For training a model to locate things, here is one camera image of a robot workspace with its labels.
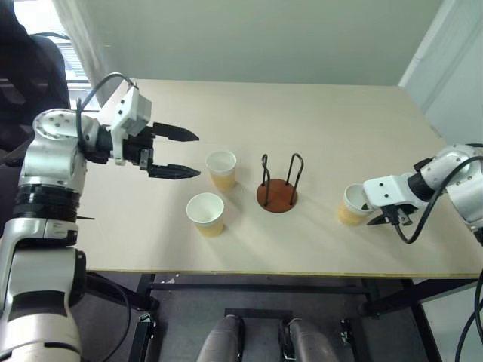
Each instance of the paper cup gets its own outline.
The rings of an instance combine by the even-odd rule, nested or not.
[[[212,237],[223,230],[224,208],[220,196],[204,192],[189,200],[186,215],[204,236]]]
[[[365,204],[368,206],[367,210],[362,208]],[[346,187],[344,198],[338,211],[341,222],[346,225],[359,225],[373,211],[374,209],[369,204],[361,183],[355,183]]]
[[[230,190],[235,185],[236,157],[230,151],[216,151],[206,158],[211,179],[221,191]]]

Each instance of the table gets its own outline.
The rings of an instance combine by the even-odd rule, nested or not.
[[[152,101],[153,121],[188,128],[200,138],[158,138],[155,163],[184,164],[202,174],[172,181],[150,179],[130,164],[89,164],[79,215],[95,220],[78,221],[78,248],[90,270],[397,278],[469,278],[481,270],[483,250],[447,197],[412,245],[390,225],[348,227],[337,220],[347,185],[411,171],[445,145],[401,88],[138,84]],[[124,91],[122,85],[111,97],[102,121],[112,117]],[[205,166],[205,157],[218,149],[238,158],[238,185],[229,192],[215,188]],[[268,154],[272,177],[285,178],[294,152],[305,161],[299,201],[287,213],[268,213],[255,198],[261,156]],[[186,217],[186,203],[199,192],[225,201],[226,230],[217,238],[203,238]]]

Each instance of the black office chair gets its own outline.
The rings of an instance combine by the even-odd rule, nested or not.
[[[0,0],[0,236],[11,217],[32,122],[52,108],[70,108],[62,54],[48,38],[26,32],[13,1]]]

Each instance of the window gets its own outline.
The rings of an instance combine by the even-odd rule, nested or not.
[[[66,30],[57,16],[51,0],[15,0],[15,14],[18,21],[29,34],[55,33],[66,36]],[[70,106],[75,109],[77,98],[84,99],[91,91],[91,84],[85,75],[82,64],[69,39],[49,36],[63,55],[66,64],[67,86],[69,88]],[[93,97],[86,111],[98,111],[99,103]]]

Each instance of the floor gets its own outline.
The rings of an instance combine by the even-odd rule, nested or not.
[[[140,276],[127,273],[103,275],[133,290],[136,289]],[[186,282],[188,278],[190,276],[161,275],[156,281]],[[246,277],[244,282],[250,283],[251,278]],[[296,277],[288,279],[291,284],[297,282]],[[318,278],[315,283],[347,286],[359,285],[359,280]],[[386,282],[385,288],[388,286],[391,287],[390,282]],[[223,318],[225,308],[292,310],[295,317],[311,321],[327,336],[340,362],[354,361],[350,346],[344,345],[340,339],[340,319],[356,317],[356,306],[364,300],[363,296],[228,291],[153,291],[152,295],[161,302],[161,308],[156,315],[160,333],[150,343],[146,359],[149,362],[195,362],[205,337],[213,325]],[[84,358],[90,362],[101,360],[122,332],[125,309],[120,305],[86,295],[72,309],[72,313],[78,321]],[[135,325],[141,314],[133,311],[130,333],[110,361],[128,360]],[[278,321],[247,318],[245,325],[247,336],[243,361],[278,362]],[[409,310],[388,314],[378,319],[366,318],[363,325],[373,362],[427,361]]]

